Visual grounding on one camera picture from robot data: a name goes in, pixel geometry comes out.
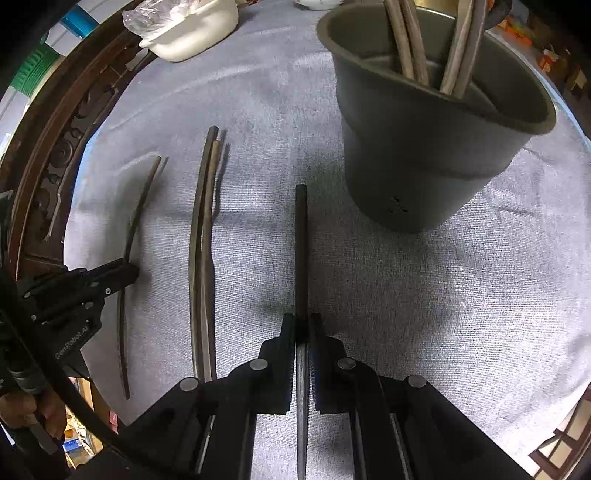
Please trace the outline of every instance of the clear plastic bag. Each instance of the clear plastic bag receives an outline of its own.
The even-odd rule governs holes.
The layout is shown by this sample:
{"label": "clear plastic bag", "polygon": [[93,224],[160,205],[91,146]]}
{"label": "clear plastic bag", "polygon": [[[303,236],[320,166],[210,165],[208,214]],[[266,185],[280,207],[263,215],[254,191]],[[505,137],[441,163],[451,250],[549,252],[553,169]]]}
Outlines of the clear plastic bag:
{"label": "clear plastic bag", "polygon": [[123,12],[125,28],[145,40],[153,40],[194,14],[203,0],[145,0]]}

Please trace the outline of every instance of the white bowl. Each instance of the white bowl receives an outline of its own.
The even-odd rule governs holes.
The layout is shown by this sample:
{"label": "white bowl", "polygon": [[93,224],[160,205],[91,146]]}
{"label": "white bowl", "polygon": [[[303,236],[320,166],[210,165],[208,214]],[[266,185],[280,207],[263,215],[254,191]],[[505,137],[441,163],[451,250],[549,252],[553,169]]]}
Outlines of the white bowl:
{"label": "white bowl", "polygon": [[237,25],[235,0],[211,0],[158,37],[142,40],[139,46],[161,59],[183,61],[223,40]]}

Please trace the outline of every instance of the gray tablecloth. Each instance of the gray tablecloth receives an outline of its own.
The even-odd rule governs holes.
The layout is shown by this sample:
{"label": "gray tablecloth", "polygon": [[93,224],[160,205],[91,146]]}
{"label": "gray tablecloth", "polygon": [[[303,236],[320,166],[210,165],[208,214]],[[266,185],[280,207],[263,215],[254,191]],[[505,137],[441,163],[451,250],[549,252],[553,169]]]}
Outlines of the gray tablecloth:
{"label": "gray tablecloth", "polygon": [[[241,10],[230,37],[141,71],[87,148],[67,226],[70,268],[122,255],[156,154],[132,252],[129,377],[118,374],[115,298],[84,348],[107,402],[133,421],[191,375],[187,262],[207,128],[227,130],[213,231],[217,369],[257,356],[294,310],[294,189],[309,187],[310,305],[350,356],[421,373],[515,458],[551,435],[590,380],[591,156],[563,108],[503,174],[441,227],[391,232],[348,196],[321,12],[288,0]],[[309,478],[352,478],[348,421],[311,414]],[[295,478],[295,405],[258,422],[253,478]]]}

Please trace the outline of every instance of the silver rivet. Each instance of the silver rivet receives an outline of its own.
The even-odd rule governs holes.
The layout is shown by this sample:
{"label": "silver rivet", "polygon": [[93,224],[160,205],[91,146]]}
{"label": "silver rivet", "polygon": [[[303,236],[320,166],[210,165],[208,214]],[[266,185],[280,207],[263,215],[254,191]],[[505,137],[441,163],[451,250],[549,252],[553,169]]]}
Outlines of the silver rivet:
{"label": "silver rivet", "polygon": [[264,358],[255,358],[248,365],[255,371],[264,370],[269,366],[269,362]]}
{"label": "silver rivet", "polygon": [[410,375],[410,377],[408,377],[408,385],[414,388],[423,388],[427,385],[427,380],[425,380],[425,377],[422,375]]}
{"label": "silver rivet", "polygon": [[184,392],[191,392],[199,386],[199,380],[197,380],[195,377],[183,378],[178,386]]}
{"label": "silver rivet", "polygon": [[355,360],[352,358],[341,358],[338,362],[336,362],[337,367],[341,370],[353,370],[355,368]]}

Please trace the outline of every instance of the finger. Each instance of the finger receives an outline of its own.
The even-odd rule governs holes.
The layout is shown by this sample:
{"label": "finger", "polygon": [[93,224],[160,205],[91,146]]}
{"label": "finger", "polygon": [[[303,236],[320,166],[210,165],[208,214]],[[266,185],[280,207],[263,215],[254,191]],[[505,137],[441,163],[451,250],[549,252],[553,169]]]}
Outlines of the finger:
{"label": "finger", "polygon": [[0,398],[0,417],[12,429],[26,426],[24,416],[34,413],[36,408],[35,398],[22,390],[7,393]]}
{"label": "finger", "polygon": [[39,400],[39,413],[45,417],[45,430],[55,438],[61,438],[66,429],[66,406],[61,398],[49,388]]}

